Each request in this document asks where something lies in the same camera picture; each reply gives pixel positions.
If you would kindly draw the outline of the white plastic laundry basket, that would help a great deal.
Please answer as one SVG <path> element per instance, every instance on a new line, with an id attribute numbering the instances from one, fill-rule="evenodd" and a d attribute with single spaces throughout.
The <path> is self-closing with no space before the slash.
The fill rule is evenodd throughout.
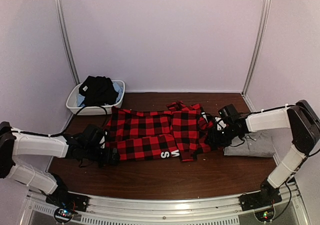
<path id="1" fill-rule="evenodd" d="M 117 102 L 113 105 L 104 105 L 103 107 L 105 108 L 106 112 L 108 115 L 110 115 L 112 113 L 112 107 L 117 107 L 120 108 L 123 104 L 123 100 L 124 100 L 124 95 L 125 95 L 125 91 L 126 91 L 126 84 L 124 81 L 122 80 L 117 80 L 114 79 L 112 80 L 113 83 L 116 83 L 120 88 L 121 88 L 121 93 L 120 93 L 120 97 L 117 100 Z M 76 114 L 81 107 L 79 107 L 77 105 L 78 102 L 78 94 L 79 94 L 79 87 L 82 85 L 82 83 L 76 85 L 73 90 L 71 91 L 71 93 L 69 94 L 67 101 L 65 103 L 66 107 L 73 113 Z M 100 115 L 106 115 L 106 112 L 104 111 L 103 108 L 99 108 L 99 107 L 86 107 L 83 110 L 80 111 L 80 113 L 78 114 L 78 116 L 100 116 Z"/>

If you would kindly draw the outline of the red black plaid shirt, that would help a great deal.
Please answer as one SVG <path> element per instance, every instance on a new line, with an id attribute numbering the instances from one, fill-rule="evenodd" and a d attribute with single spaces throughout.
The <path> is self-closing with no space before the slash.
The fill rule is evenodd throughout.
<path id="1" fill-rule="evenodd" d="M 107 147 L 116 148 L 121 161 L 149 161 L 178 157 L 193 162 L 213 147 L 205 144 L 206 126 L 212 117 L 201 104 L 176 101 L 162 111 L 135 111 L 112 107 Z"/>

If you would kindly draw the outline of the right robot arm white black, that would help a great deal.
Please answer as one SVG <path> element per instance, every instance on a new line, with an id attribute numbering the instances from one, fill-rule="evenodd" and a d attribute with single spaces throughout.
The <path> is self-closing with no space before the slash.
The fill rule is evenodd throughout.
<path id="1" fill-rule="evenodd" d="M 213 127 L 206 140 L 214 149 L 229 147 L 236 137 L 243 141 L 250 133 L 271 133 L 278 162 L 256 195 L 261 206 L 268 205 L 278 195 L 279 188 L 309 157 L 317 154 L 314 148 L 320 142 L 320 118 L 305 99 L 254 112 L 239 112 L 229 104 L 221 108 L 218 118 L 212 118 L 211 122 Z"/>

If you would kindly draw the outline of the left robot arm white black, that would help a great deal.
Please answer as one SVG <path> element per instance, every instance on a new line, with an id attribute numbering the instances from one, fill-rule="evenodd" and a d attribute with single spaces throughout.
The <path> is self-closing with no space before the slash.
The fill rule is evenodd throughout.
<path id="1" fill-rule="evenodd" d="M 116 165 L 120 154 L 116 148 L 107 147 L 107 133 L 100 127 L 88 125 L 78 134 L 42 134 L 14 128 L 9 122 L 0 124 L 0 177 L 13 179 L 33 187 L 61 207 L 72 203 L 72 196 L 56 175 L 33 167 L 21 156 L 55 157 L 82 162 L 96 162 L 99 167 Z"/>

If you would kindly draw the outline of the folded grey button shirt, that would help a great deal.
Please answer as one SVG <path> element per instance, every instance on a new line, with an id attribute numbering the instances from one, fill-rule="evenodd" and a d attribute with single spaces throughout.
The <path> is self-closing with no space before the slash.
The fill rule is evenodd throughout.
<path id="1" fill-rule="evenodd" d="M 268 131 L 249 133 L 242 140 L 236 137 L 230 146 L 223 149 L 225 156 L 272 158 L 275 153 L 272 136 Z"/>

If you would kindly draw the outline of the light blue shirt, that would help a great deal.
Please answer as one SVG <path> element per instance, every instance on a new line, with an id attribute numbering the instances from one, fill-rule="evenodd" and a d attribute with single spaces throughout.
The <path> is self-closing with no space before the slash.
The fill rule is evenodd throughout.
<path id="1" fill-rule="evenodd" d="M 113 80 L 112 84 L 113 84 L 114 90 L 118 93 L 118 96 L 115 100 L 115 104 L 116 104 L 121 100 L 122 94 L 124 92 L 124 88 L 123 88 L 122 82 L 118 83 L 117 81 Z M 77 107 L 84 107 L 85 106 L 85 104 L 84 104 L 85 96 L 83 96 L 79 93 L 79 89 L 77 89 L 76 91 L 77 91 L 77 93 L 76 93 L 76 103 L 75 104 Z"/>

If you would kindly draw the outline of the black shirt in basket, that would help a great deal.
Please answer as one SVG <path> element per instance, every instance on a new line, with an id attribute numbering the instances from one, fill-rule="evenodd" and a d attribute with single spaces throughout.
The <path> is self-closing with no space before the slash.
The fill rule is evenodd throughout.
<path id="1" fill-rule="evenodd" d="M 112 80 L 105 76 L 88 76 L 78 88 L 78 92 L 84 97 L 81 102 L 84 106 L 113 105 L 119 95 Z"/>

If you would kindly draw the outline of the left circuit board with leds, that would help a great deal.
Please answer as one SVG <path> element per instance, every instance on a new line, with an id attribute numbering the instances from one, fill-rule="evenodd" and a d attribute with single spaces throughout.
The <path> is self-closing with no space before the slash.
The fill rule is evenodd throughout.
<path id="1" fill-rule="evenodd" d="M 70 222 L 75 215 L 75 212 L 72 210 L 64 209 L 64 208 L 57 208 L 53 213 L 53 218 L 58 223 L 68 223 Z"/>

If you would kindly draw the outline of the circuit board with leds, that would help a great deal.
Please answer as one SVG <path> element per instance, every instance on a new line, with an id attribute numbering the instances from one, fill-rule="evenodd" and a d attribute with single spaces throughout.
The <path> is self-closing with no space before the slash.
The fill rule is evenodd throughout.
<path id="1" fill-rule="evenodd" d="M 254 212 L 255 218 L 261 223 L 270 222 L 275 216 L 273 208 L 257 210 Z"/>
<path id="2" fill-rule="evenodd" d="M 68 223 L 70 222 L 75 215 L 75 212 L 72 210 L 64 209 L 64 208 L 57 208 L 53 213 L 53 218 L 58 223 Z"/>

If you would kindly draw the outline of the right circuit board with leds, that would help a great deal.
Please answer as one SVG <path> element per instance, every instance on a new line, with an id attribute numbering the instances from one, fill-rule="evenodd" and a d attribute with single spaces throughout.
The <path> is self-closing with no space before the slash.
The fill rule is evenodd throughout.
<path id="1" fill-rule="evenodd" d="M 261 223 L 270 222 L 275 216 L 273 208 L 257 210 L 254 212 L 255 218 Z"/>

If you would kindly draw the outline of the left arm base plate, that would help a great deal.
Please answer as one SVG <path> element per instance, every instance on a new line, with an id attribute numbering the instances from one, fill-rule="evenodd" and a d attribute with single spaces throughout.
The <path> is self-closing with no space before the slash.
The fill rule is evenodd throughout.
<path id="1" fill-rule="evenodd" d="M 56 207 L 75 212 L 86 212 L 89 197 L 66 191 L 55 191 L 53 194 L 45 194 L 45 201 Z"/>

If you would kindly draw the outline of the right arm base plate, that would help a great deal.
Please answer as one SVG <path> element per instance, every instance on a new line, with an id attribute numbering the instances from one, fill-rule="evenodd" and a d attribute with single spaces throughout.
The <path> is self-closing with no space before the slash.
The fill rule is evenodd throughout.
<path id="1" fill-rule="evenodd" d="M 264 207 L 271 206 L 274 203 L 282 201 L 282 197 L 276 194 L 272 198 L 265 198 L 261 192 L 243 193 L 238 197 L 242 211 L 256 210 Z"/>

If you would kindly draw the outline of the front aluminium rail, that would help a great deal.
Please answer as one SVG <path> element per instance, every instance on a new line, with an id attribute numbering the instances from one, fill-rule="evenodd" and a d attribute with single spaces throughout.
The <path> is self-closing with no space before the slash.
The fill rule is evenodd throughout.
<path id="1" fill-rule="evenodd" d="M 309 225 L 310 219 L 295 182 L 280 188 L 282 200 L 243 210 L 240 195 L 180 200 L 123 199 L 89 196 L 86 211 L 77 211 L 69 225 L 264 225 L 262 215 L 273 212 L 272 225 Z"/>

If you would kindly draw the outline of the right aluminium frame post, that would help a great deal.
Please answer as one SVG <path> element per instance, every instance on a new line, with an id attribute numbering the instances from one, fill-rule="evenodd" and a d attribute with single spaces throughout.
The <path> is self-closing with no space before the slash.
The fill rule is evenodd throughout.
<path id="1" fill-rule="evenodd" d="M 259 59 L 261 47 L 263 44 L 263 38 L 266 32 L 266 27 L 269 19 L 271 3 L 272 3 L 272 0 L 262 0 L 262 7 L 261 7 L 257 35 L 256 35 L 254 47 L 253 47 L 253 52 L 252 52 L 252 56 L 249 64 L 248 73 L 247 73 L 246 80 L 241 93 L 243 97 L 246 97 L 249 92 L 250 84 L 254 77 L 256 66 L 258 64 L 258 59 Z"/>

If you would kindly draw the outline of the aluminium frame post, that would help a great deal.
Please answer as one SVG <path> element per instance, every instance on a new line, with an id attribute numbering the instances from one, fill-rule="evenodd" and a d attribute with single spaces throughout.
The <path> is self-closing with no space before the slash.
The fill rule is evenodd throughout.
<path id="1" fill-rule="evenodd" d="M 262 7 L 261 7 L 257 35 L 256 35 L 254 47 L 253 47 L 253 52 L 252 52 L 252 56 L 249 64 L 248 73 L 247 73 L 246 80 L 241 93 L 243 97 L 246 97 L 249 92 L 250 84 L 254 77 L 256 66 L 258 64 L 258 59 L 259 59 L 261 47 L 263 44 L 263 38 L 266 32 L 266 27 L 269 19 L 271 3 L 272 3 L 272 0 L 262 0 Z"/>
<path id="2" fill-rule="evenodd" d="M 80 79 L 76 69 L 72 48 L 71 48 L 71 43 L 68 36 L 68 30 L 67 30 L 65 15 L 64 15 L 63 1 L 54 0 L 54 2 L 55 2 L 58 24 L 61 32 L 62 43 L 63 43 L 65 55 L 67 58 L 68 66 L 69 66 L 74 83 L 78 85 L 80 83 Z"/>

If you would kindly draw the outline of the left aluminium frame post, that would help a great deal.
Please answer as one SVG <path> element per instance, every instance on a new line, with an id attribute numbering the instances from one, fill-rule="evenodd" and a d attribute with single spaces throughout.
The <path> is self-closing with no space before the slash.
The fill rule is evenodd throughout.
<path id="1" fill-rule="evenodd" d="M 80 79 L 76 69 L 72 48 L 71 48 L 71 43 L 68 36 L 68 30 L 67 30 L 65 15 L 64 15 L 63 1 L 54 0 L 54 2 L 55 2 L 58 24 L 61 32 L 62 43 L 63 43 L 65 55 L 67 58 L 68 66 L 69 66 L 74 83 L 78 85 L 80 83 Z"/>

